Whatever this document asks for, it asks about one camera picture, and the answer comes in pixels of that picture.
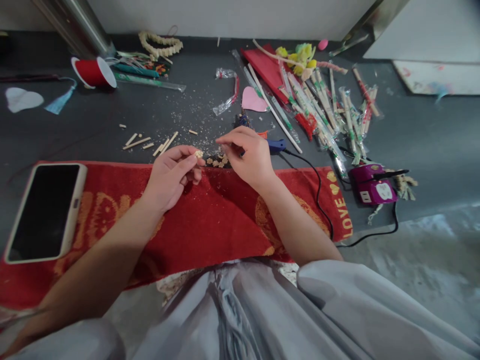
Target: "red ribbon spool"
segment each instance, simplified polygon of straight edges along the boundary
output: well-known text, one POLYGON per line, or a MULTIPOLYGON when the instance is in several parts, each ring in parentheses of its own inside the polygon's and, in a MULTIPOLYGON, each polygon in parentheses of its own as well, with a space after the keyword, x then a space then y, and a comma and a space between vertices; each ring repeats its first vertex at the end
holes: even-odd
POLYGON ((117 87, 117 80, 110 66, 101 57, 96 60, 80 60, 71 58, 71 66, 81 82, 89 89, 110 86, 117 87))

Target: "black power cord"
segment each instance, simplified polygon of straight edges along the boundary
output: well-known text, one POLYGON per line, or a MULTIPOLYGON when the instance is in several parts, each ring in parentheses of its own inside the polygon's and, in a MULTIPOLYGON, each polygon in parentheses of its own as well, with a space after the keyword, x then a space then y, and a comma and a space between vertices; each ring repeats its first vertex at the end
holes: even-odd
POLYGON ((365 240, 366 238, 369 238, 369 237, 372 237, 372 236, 375 236, 375 235, 387 235, 387 234, 393 234, 393 233, 396 233, 397 230, 399 229, 399 218, 397 217, 397 202, 398 201, 395 201, 393 203, 393 208, 392 208, 392 214, 393 214, 393 219, 395 221, 395 228, 392 230, 392 231, 387 231, 387 232, 375 232, 373 234, 368 234, 368 235, 365 235, 365 236, 362 236, 361 238, 359 238, 357 241, 355 241, 354 243, 351 243, 349 245, 344 245, 344 244, 340 244, 340 245, 336 245, 337 248, 353 248, 355 245, 361 243, 363 240, 365 240))
MULTIPOLYGON (((317 169, 315 168, 315 166, 312 165, 312 163, 310 161, 308 161, 306 158, 304 157, 301 157, 293 152, 291 152, 290 150, 288 149, 285 149, 283 150, 284 153, 287 153, 289 155, 292 155, 296 158, 299 158, 301 160, 303 160, 304 162, 306 162, 308 165, 311 166, 311 168, 315 171, 316 173, 316 176, 318 177, 318 191, 316 192, 316 205, 318 206, 318 208, 320 209, 320 211, 322 212, 322 214, 326 217, 326 219, 328 220, 328 224, 330 225, 330 240, 333 241, 334 240, 334 226, 332 224, 332 221, 330 220, 329 216, 325 213, 325 211, 322 209, 322 207, 320 206, 320 202, 319 202, 319 196, 320 196, 320 188, 322 187, 322 178, 320 177, 320 174, 319 172, 317 171, 317 169)), ((387 234, 393 234, 393 233, 396 233, 397 230, 399 229, 399 218, 397 217, 397 201, 395 201, 393 203, 393 208, 392 208, 392 215, 393 215, 393 220, 395 221, 395 228, 392 230, 392 231, 387 231, 387 232, 374 232, 374 233, 371 233, 371 234, 368 234, 368 235, 365 235, 365 236, 362 236, 361 238, 359 238, 357 241, 355 241, 354 243, 351 243, 349 245, 344 245, 344 244, 340 244, 340 245, 335 245, 337 248, 353 248, 354 246, 358 245, 359 243, 361 243, 363 240, 365 240, 366 238, 369 238, 369 237, 372 237, 372 236, 376 236, 376 235, 387 235, 387 234)))
POLYGON ((292 155, 296 158, 299 158, 301 160, 303 160, 304 162, 306 162, 308 165, 311 166, 311 168, 315 171, 315 174, 316 176, 318 177, 318 190, 316 192, 316 205, 318 206, 318 208, 320 209, 320 211, 322 212, 322 214, 326 217, 326 219, 328 220, 328 224, 330 225, 330 240, 334 240, 334 226, 332 224, 332 220, 330 220, 329 216, 325 213, 325 211, 322 209, 322 207, 320 206, 320 202, 319 202, 319 196, 320 196, 320 188, 322 187, 322 178, 320 177, 320 174, 319 172, 317 171, 317 169, 315 168, 315 166, 312 165, 312 163, 310 161, 308 161, 306 158, 304 157, 301 157, 293 152, 291 152, 290 150, 288 149, 285 149, 283 150, 284 153, 287 153, 288 155, 292 155))

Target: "red towel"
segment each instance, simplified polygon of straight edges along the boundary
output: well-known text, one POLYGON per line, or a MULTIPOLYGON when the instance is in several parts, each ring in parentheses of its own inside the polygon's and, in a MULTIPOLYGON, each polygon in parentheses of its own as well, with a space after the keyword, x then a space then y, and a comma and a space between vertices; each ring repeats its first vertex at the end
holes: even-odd
MULTIPOLYGON (((71 251, 44 262, 0 262, 0 306, 37 306, 55 281, 91 248, 142 195, 151 164, 80 161, 88 167, 71 251)), ((335 240, 352 233, 344 198, 330 167, 322 177, 320 204, 334 226, 335 240)), ((307 169, 277 170, 302 207, 328 234, 328 221, 316 206, 318 178, 307 169)), ((129 288, 167 275, 253 256, 291 261, 263 199, 231 169, 206 167, 198 186, 188 186, 175 207, 158 223, 145 247, 129 288)))

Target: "pink bead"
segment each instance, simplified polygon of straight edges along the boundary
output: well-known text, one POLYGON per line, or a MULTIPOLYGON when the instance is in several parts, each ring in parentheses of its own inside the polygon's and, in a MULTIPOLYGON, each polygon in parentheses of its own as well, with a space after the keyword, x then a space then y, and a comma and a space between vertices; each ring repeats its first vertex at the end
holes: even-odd
POLYGON ((320 41, 318 43, 318 50, 320 50, 320 51, 325 50, 325 48, 327 47, 328 44, 329 44, 329 41, 327 39, 323 39, 322 41, 320 41))

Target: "hand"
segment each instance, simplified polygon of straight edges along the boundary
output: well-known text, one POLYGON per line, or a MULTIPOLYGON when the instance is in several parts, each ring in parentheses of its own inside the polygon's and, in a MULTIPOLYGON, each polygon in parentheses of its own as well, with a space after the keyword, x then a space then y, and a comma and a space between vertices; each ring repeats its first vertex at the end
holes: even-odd
POLYGON ((221 144, 233 170, 258 193, 277 178, 268 142, 251 128, 239 126, 216 142, 221 144))
POLYGON ((202 179, 205 160, 197 159, 193 146, 180 145, 165 151, 153 163, 150 179, 142 195, 155 210, 165 213, 175 206, 184 192, 185 185, 198 185, 202 179))

